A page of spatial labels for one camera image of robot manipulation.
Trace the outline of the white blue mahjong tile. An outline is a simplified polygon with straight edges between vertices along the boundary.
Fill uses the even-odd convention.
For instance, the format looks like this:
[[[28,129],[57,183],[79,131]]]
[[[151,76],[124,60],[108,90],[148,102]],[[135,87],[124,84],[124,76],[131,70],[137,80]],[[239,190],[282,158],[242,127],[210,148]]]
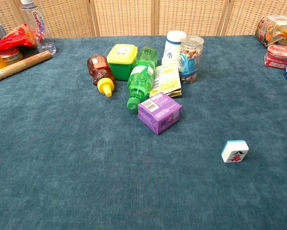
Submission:
[[[249,151],[245,140],[228,140],[221,152],[224,163],[241,162]]]

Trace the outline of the purple wrapped box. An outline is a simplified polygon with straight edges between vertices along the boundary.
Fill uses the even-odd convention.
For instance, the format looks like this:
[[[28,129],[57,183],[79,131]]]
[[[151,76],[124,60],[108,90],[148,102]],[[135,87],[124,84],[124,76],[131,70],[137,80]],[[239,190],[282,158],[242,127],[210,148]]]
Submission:
[[[157,135],[178,122],[181,112],[182,106],[162,92],[138,106],[138,118]]]

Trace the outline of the green plastic soda bottle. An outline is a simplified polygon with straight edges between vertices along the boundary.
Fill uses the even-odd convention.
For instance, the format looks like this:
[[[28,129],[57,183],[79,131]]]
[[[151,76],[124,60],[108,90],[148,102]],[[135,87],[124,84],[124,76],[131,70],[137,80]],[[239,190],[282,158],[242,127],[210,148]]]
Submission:
[[[138,105],[150,95],[157,61],[158,55],[155,49],[145,46],[140,50],[128,79],[127,108],[134,113],[138,112]]]

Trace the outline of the yellow white foil sachet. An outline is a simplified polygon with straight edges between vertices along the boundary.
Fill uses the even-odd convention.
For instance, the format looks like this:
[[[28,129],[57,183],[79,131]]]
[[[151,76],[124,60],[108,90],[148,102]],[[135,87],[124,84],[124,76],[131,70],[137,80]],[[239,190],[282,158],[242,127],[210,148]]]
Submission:
[[[153,86],[149,97],[155,96],[160,92],[169,97],[182,95],[177,61],[156,67]]]

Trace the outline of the green box with yellow lid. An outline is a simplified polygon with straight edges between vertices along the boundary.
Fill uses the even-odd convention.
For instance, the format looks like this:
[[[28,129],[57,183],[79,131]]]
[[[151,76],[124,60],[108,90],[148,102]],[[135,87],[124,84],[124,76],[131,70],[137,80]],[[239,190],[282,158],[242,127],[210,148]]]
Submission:
[[[131,44],[115,44],[107,55],[112,74],[117,81],[128,81],[138,48]]]

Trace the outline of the white cylindrical bottle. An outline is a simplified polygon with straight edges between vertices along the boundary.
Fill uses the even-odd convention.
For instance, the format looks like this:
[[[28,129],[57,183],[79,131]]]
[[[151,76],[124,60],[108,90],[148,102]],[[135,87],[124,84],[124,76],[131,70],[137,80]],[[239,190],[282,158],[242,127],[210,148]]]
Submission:
[[[180,57],[181,42],[187,34],[184,31],[169,31],[167,33],[162,65],[178,62]]]

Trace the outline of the clear plastic snack jar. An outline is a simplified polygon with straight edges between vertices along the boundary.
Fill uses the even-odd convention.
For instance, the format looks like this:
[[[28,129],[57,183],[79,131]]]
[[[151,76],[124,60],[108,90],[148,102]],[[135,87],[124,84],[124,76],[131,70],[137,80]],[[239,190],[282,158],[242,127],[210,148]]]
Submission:
[[[196,81],[203,47],[204,39],[199,36],[189,35],[182,39],[179,57],[181,83],[192,84]]]

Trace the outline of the teal velvet tablecloth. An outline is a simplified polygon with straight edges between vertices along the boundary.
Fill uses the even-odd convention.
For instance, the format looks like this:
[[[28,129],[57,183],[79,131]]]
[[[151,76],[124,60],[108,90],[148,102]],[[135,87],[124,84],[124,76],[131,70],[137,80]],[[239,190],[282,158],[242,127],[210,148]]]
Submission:
[[[0,230],[287,230],[287,80],[253,35],[204,38],[181,119],[160,135],[100,94],[87,69],[115,44],[55,39],[56,55],[0,81]],[[224,163],[228,140],[245,140]]]

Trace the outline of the woven rattan folding screen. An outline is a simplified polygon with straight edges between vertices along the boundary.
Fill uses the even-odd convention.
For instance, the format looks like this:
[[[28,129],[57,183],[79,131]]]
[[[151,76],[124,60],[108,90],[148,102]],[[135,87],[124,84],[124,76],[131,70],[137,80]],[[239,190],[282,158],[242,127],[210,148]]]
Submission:
[[[34,0],[52,37],[252,35],[263,16],[286,15],[287,0]]]

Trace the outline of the wooden rolling pin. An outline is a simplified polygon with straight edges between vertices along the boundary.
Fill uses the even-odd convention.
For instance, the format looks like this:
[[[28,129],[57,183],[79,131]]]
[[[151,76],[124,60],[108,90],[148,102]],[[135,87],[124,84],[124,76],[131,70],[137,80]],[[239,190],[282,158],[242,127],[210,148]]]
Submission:
[[[20,60],[16,63],[10,64],[6,67],[0,69],[0,81],[6,79],[16,73],[19,73],[23,70],[26,70],[32,66],[35,66],[39,63],[47,61],[52,58],[52,54],[46,50],[44,52],[35,54],[26,59]]]

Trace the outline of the clear water bottle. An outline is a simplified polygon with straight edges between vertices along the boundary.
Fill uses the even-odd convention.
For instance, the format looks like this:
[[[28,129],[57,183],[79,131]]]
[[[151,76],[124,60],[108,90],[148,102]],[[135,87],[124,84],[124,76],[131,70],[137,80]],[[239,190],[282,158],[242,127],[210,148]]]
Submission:
[[[37,6],[34,0],[20,0],[21,15],[24,23],[29,25],[35,31],[36,46],[38,51],[49,51],[51,55],[56,54],[56,47],[52,41],[52,37],[48,30],[45,17],[41,11],[41,8]]]

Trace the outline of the red white instant cup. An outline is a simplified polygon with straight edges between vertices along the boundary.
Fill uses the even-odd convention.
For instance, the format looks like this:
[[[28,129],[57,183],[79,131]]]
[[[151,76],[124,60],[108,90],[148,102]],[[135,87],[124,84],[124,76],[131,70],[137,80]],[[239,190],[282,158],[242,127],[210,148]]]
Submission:
[[[285,69],[287,66],[287,47],[270,45],[264,56],[264,65],[276,69]]]

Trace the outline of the round metal tin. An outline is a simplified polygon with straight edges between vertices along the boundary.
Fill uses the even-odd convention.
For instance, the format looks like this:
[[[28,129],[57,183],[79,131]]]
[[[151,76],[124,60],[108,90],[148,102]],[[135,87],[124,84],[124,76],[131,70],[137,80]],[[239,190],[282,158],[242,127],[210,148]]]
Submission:
[[[16,47],[0,50],[0,57],[8,64],[13,64],[23,58],[22,53]]]

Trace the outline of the red plastic snack bag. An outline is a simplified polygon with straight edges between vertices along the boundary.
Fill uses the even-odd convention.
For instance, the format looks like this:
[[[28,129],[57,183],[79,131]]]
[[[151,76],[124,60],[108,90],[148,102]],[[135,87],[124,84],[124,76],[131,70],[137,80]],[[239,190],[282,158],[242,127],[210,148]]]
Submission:
[[[36,48],[35,30],[24,23],[14,28],[0,40],[0,50],[6,50],[16,46]]]

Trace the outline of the colourful snack bag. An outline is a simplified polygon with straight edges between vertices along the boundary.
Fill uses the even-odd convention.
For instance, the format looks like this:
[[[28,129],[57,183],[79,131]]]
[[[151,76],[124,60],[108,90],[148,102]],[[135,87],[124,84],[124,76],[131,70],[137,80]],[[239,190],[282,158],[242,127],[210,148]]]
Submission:
[[[287,16],[264,16],[258,22],[255,37],[265,46],[282,45],[287,47]]]

